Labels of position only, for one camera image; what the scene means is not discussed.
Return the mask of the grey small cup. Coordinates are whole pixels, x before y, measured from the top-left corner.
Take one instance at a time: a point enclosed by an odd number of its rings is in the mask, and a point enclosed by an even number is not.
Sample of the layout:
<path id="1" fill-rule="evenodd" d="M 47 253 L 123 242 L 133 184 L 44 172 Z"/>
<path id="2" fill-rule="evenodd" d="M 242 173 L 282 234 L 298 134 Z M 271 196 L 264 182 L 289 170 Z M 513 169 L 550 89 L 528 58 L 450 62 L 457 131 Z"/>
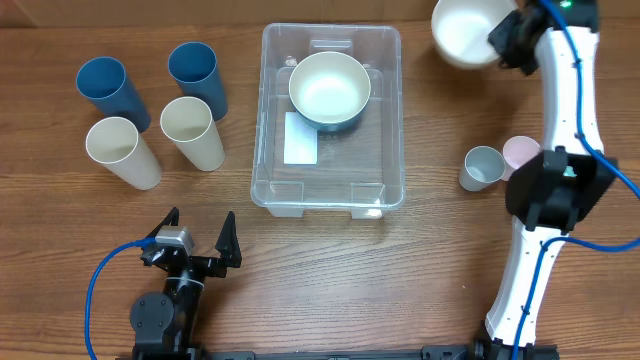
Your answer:
<path id="1" fill-rule="evenodd" d="M 460 186 L 478 192 L 502 179 L 506 165 L 502 154 L 489 146 L 477 146 L 465 155 L 459 173 Z"/>

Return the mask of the cream bowl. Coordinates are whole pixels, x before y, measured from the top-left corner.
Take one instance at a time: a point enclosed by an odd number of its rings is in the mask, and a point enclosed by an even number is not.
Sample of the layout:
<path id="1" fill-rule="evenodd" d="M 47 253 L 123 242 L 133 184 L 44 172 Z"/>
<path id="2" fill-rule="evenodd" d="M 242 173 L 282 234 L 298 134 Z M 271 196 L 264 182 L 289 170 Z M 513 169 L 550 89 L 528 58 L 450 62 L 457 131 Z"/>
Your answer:
<path id="1" fill-rule="evenodd" d="M 309 55 L 292 71 L 288 90 L 293 106 L 307 104 L 368 104 L 371 80 L 364 66 L 342 52 Z"/>
<path id="2" fill-rule="evenodd" d="M 439 0 L 431 18 L 435 47 L 449 64 L 479 69 L 499 59 L 490 32 L 512 11 L 514 0 Z"/>

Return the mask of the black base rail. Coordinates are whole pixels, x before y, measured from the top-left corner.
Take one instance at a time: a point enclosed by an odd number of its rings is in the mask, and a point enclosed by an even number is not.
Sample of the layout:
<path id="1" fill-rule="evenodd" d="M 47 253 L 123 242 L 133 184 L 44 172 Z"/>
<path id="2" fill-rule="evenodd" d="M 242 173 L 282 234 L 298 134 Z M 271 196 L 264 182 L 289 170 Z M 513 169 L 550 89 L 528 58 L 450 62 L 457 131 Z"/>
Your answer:
<path id="1" fill-rule="evenodd" d="M 473 345 L 431 345 L 420 350 L 334 351 L 256 354 L 246 352 L 207 352 L 177 355 L 140 355 L 139 359 L 205 360 L 511 360 L 514 349 L 497 343 Z"/>

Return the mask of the clear plastic storage container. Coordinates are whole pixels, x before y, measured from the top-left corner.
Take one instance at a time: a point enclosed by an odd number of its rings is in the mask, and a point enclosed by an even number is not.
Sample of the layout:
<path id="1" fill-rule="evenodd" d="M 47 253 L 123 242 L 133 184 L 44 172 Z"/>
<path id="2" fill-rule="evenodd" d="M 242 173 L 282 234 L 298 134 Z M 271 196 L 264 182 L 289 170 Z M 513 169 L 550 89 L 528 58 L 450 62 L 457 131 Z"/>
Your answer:
<path id="1" fill-rule="evenodd" d="M 348 54 L 371 79 L 368 107 L 351 129 L 317 131 L 315 165 L 284 164 L 285 114 L 296 112 L 288 82 L 322 51 Z M 380 218 L 406 196 L 401 36 L 391 26 L 272 23 L 262 35 L 257 130 L 250 194 L 275 217 L 307 210 Z"/>

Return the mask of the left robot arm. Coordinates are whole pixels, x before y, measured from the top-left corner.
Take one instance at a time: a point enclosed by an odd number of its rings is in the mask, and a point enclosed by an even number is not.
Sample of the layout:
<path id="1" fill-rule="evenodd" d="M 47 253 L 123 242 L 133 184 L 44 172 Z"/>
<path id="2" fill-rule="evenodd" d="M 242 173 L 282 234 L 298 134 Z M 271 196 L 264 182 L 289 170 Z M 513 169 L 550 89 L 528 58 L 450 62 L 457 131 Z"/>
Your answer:
<path id="1" fill-rule="evenodd" d="M 143 248 L 140 259 L 146 266 L 162 269 L 167 277 L 162 291 L 148 292 L 131 306 L 132 357 L 206 359 L 207 351 L 192 340 L 192 333 L 205 280 L 224 278 L 229 268 L 241 266 L 235 214 L 227 214 L 215 245 L 217 257 L 193 254 L 194 240 L 188 228 L 179 225 L 176 207 L 149 236 L 153 243 Z"/>

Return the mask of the dark blue bowl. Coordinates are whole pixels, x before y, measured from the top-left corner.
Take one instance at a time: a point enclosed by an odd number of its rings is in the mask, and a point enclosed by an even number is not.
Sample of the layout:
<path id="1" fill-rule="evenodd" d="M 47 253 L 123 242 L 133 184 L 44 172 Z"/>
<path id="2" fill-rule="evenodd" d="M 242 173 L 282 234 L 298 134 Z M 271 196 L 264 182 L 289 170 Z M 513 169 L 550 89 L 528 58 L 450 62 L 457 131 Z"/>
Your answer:
<path id="1" fill-rule="evenodd" d="M 295 111 L 310 127 L 321 132 L 340 132 L 358 124 L 368 105 L 361 107 L 347 104 L 307 104 L 295 106 Z"/>

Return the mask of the white label in container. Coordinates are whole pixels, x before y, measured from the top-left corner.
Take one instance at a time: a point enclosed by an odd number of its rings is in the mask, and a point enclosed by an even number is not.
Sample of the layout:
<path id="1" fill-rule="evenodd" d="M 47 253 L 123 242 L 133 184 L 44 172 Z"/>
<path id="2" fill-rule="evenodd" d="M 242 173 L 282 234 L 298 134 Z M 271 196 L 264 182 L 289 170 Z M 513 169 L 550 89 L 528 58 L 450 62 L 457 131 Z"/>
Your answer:
<path id="1" fill-rule="evenodd" d="M 318 155 L 317 130 L 297 112 L 285 114 L 284 164 L 315 165 Z"/>

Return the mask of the pink small cup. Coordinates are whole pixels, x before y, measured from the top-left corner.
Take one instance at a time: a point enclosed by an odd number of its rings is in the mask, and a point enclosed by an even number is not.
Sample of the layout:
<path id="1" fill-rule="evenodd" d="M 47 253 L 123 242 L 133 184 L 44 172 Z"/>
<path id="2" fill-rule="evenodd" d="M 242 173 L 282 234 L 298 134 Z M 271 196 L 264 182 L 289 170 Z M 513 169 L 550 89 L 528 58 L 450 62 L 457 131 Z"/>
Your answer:
<path id="1" fill-rule="evenodd" d="M 540 152 L 538 142 L 527 136 L 514 136 L 507 140 L 502 149 L 505 163 L 503 181 L 508 181 L 513 172 L 526 164 Z"/>

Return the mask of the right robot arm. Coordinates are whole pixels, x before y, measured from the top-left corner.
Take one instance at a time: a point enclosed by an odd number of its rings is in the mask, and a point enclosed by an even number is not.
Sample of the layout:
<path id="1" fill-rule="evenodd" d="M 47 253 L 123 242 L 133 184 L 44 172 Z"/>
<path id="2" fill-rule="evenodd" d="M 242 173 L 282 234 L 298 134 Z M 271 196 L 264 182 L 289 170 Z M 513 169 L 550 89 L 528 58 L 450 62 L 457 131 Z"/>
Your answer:
<path id="1" fill-rule="evenodd" d="M 514 171 L 505 205 L 512 244 L 500 289 L 471 359 L 556 359 L 536 345 L 536 323 L 554 263 L 569 234 L 615 180 L 617 161 L 604 155 L 595 111 L 594 60 L 598 5 L 529 1 L 488 35 L 504 68 L 539 71 L 544 93 L 542 149 Z"/>

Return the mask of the dark blue tall cup right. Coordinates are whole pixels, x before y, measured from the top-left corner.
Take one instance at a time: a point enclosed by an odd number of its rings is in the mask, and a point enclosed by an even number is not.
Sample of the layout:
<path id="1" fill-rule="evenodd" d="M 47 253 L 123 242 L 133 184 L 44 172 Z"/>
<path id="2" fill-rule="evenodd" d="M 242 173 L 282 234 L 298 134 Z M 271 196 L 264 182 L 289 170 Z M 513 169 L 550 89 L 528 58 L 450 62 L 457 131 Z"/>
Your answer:
<path id="1" fill-rule="evenodd" d="M 214 50 L 202 42 L 186 42 L 176 47 L 168 58 L 168 71 L 183 94 L 203 100 L 215 121 L 228 112 L 226 92 Z"/>

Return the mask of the dark blue tall cup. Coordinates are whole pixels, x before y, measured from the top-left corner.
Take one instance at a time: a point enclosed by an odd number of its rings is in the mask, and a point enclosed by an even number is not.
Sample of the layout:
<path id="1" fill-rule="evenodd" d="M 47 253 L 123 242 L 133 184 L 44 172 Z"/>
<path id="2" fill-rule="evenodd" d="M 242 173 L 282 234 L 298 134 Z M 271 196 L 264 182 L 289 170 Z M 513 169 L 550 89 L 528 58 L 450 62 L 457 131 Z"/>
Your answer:
<path id="1" fill-rule="evenodd" d="M 139 133 L 149 128 L 149 111 L 119 60 L 107 56 L 89 60 L 76 75 L 76 88 L 105 116 L 124 117 Z"/>
<path id="2" fill-rule="evenodd" d="M 202 42 L 186 42 L 176 47 L 168 58 L 168 71 L 183 94 L 203 100 L 215 121 L 228 112 L 226 92 L 214 50 Z"/>

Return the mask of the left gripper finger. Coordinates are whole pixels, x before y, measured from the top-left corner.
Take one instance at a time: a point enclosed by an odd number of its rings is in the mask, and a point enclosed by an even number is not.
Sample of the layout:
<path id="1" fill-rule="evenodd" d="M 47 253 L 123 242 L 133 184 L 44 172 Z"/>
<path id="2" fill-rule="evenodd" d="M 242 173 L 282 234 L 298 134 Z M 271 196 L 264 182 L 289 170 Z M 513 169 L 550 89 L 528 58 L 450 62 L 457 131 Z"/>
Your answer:
<path id="1" fill-rule="evenodd" d="M 179 209 L 173 207 L 166 217 L 147 235 L 147 238 L 155 238 L 163 226 L 177 226 L 179 224 L 179 216 Z"/>
<path id="2" fill-rule="evenodd" d="M 236 217 L 229 211 L 220 231 L 215 249 L 220 253 L 219 262 L 224 267 L 240 268 L 242 255 L 236 233 Z"/>

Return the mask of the cream tall cup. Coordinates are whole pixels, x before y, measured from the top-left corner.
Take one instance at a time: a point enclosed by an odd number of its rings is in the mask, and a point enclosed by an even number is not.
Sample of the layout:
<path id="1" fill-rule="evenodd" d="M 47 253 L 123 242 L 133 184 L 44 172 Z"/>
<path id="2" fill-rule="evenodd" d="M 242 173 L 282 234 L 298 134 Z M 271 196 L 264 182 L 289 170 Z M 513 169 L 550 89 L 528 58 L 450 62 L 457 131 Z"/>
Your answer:
<path id="1" fill-rule="evenodd" d="M 183 96 L 161 112 L 160 126 L 183 155 L 201 171 L 215 171 L 225 152 L 209 106 L 201 99 Z"/>
<path id="2" fill-rule="evenodd" d="M 161 166 L 135 125 L 123 117 L 107 117 L 91 127 L 85 139 L 89 157 L 139 190 L 162 179 Z"/>

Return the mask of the dark blue tall cup left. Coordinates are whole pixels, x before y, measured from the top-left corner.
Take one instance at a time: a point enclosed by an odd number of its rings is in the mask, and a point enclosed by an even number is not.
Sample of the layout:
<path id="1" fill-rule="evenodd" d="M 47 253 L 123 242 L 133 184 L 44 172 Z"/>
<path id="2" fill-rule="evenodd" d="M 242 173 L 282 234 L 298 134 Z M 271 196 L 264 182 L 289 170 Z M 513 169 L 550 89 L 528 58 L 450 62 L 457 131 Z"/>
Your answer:
<path id="1" fill-rule="evenodd" d="M 149 111 L 119 60 L 107 56 L 89 60 L 76 75 L 76 88 L 105 116 L 124 117 L 139 133 L 149 128 Z"/>

